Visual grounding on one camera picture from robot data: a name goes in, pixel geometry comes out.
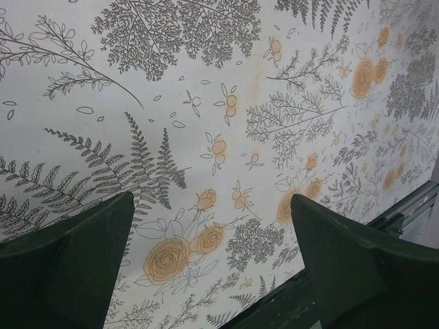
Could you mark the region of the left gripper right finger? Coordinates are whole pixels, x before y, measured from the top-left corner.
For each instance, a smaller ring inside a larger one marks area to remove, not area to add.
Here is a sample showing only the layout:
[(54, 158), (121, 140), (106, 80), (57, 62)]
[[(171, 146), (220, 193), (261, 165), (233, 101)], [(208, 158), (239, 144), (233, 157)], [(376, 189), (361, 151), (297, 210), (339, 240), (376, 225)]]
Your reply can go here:
[(438, 250), (295, 194), (292, 223), (323, 328), (437, 328)]

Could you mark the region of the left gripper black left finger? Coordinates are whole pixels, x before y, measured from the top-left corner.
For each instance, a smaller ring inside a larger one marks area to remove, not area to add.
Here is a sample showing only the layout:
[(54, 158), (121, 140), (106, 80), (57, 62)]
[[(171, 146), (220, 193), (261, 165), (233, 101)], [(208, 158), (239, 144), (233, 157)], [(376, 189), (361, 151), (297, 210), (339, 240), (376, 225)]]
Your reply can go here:
[(134, 216), (124, 192), (1, 244), (2, 328), (103, 328)]

